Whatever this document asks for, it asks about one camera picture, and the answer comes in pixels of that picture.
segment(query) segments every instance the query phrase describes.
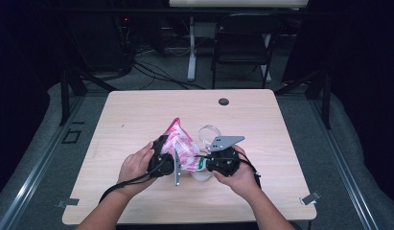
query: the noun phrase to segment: table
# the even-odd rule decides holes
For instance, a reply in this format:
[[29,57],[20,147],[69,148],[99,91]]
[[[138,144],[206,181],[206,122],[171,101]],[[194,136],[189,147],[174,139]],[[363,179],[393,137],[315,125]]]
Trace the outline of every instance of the table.
[[[178,8],[306,8],[308,0],[170,0],[170,7]],[[195,22],[190,17],[190,62],[188,64],[188,81],[196,78],[197,56],[195,50]],[[266,66],[261,66],[262,74]]]
[[[229,100],[220,105],[219,99]],[[109,94],[71,198],[65,224],[79,224],[98,204],[103,192],[115,184],[124,159],[156,139],[174,118],[203,149],[200,128],[217,127],[222,135],[242,135],[239,143],[262,175],[263,190],[288,220],[314,219],[313,204],[299,198],[310,194],[272,91],[164,90],[115,91]],[[248,204],[215,177],[194,180],[183,171],[179,186],[174,176],[157,179],[137,195],[119,223],[209,223],[255,220]]]

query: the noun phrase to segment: pink and white plastic bag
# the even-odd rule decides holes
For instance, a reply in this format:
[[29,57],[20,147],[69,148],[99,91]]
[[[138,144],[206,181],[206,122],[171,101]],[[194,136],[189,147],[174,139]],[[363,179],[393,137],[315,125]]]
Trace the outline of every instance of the pink and white plastic bag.
[[169,135],[169,137],[161,152],[168,152],[174,156],[176,150],[182,170],[195,172],[205,169],[205,159],[196,157],[196,155],[199,155],[199,148],[190,135],[182,129],[179,118],[173,120],[163,135]]

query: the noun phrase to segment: black controller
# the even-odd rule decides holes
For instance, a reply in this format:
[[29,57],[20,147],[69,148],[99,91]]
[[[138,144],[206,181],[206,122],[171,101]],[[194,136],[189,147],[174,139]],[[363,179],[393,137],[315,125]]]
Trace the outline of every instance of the black controller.
[[169,175],[174,172],[174,158],[169,153],[161,153],[164,143],[168,139],[168,135],[161,135],[157,141],[152,143],[154,149],[154,155],[152,156],[148,172],[152,172],[150,177],[161,177],[163,175]]
[[224,150],[213,151],[208,155],[206,161],[206,169],[211,171],[218,171],[224,176],[233,175],[241,164],[239,154],[229,147]]

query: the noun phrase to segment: chair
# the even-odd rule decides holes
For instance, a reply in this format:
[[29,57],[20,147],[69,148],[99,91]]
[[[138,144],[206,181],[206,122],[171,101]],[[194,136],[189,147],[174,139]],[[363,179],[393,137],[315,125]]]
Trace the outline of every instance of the chair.
[[223,17],[215,30],[212,88],[215,89],[217,63],[255,65],[253,71],[266,65],[262,84],[265,88],[274,43],[283,29],[283,21],[271,14],[232,13]]

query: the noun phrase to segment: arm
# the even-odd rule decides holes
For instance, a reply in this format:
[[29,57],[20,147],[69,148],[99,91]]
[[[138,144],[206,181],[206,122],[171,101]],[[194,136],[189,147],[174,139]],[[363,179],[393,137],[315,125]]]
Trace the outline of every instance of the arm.
[[[244,153],[244,150],[238,146],[233,148]],[[219,172],[213,172],[213,175],[220,183],[228,185],[233,192],[247,201],[261,230],[294,229],[267,195],[257,186],[253,171],[245,163],[241,163],[239,169],[232,176],[226,177]]]
[[[120,170],[118,183],[131,180],[146,173],[150,159],[154,154],[152,142],[128,156]],[[78,229],[114,229],[120,215],[130,200],[147,189],[156,178],[144,183],[128,185],[107,195],[104,200],[86,217]]]

